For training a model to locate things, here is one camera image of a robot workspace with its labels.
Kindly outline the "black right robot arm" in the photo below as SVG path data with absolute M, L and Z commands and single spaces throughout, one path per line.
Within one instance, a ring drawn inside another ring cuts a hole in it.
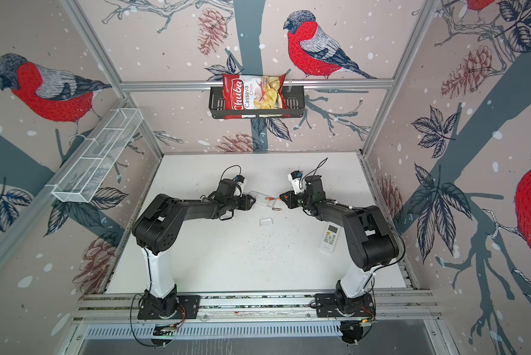
M 377 206 L 353 207 L 326 197 L 319 175 L 305 177 L 301 171 L 288 174 L 292 190 L 280 195 L 289 209 L 344 230 L 351 266 L 337 282 L 334 297 L 337 309 L 350 315 L 368 300 L 368 287 L 375 273 L 398 260 L 400 248 L 388 222 Z

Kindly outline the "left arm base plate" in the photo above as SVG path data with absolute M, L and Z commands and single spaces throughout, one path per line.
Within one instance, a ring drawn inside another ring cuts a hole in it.
M 139 305 L 139 320 L 194 320 L 200 306 L 199 295 L 171 295 L 159 299 L 145 294 Z

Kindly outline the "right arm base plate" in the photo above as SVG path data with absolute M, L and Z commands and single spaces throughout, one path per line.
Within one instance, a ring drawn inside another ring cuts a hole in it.
M 376 304 L 370 294 L 347 298 L 341 294 L 316 294 L 311 307 L 320 318 L 325 317 L 366 317 L 376 316 Z

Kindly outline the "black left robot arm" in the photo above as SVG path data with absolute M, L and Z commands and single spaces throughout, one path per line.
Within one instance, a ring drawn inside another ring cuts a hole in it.
M 172 277 L 171 248 L 183 223 L 189 220 L 229 220 L 237 210 L 248 211 L 256 198 L 243 192 L 244 177 L 223 178 L 217 189 L 198 200 L 159 194 L 136 220 L 132 234 L 144 252 L 149 285 L 143 295 L 139 318 L 169 319 L 176 312 L 187 315 Z

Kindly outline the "white remote control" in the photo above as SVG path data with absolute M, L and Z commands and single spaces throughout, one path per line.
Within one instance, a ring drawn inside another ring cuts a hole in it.
M 253 196 L 256 199 L 256 204 L 257 205 L 262 206 L 262 207 L 266 207 L 266 208 L 270 208 L 270 209 L 272 207 L 275 207 L 276 202 L 278 201 L 278 200 L 267 201 L 265 198 L 272 197 L 272 196 L 263 194 L 261 192 L 250 191 L 248 194 Z

